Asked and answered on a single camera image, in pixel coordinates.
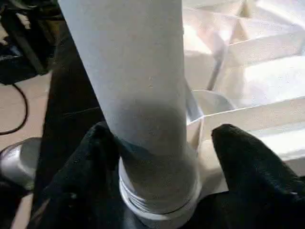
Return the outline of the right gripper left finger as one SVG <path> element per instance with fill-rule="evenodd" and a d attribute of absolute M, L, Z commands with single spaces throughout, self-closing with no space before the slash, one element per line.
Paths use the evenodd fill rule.
<path fill-rule="evenodd" d="M 121 228 L 121 149 L 105 122 L 95 124 L 43 190 L 35 205 L 35 228 Z"/>

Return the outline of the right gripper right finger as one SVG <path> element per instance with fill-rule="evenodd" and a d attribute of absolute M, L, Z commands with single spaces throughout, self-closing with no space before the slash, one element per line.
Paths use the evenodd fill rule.
<path fill-rule="evenodd" d="M 305 182 L 270 148 L 231 124 L 212 131 L 228 191 L 201 200 L 192 229 L 302 229 Z"/>

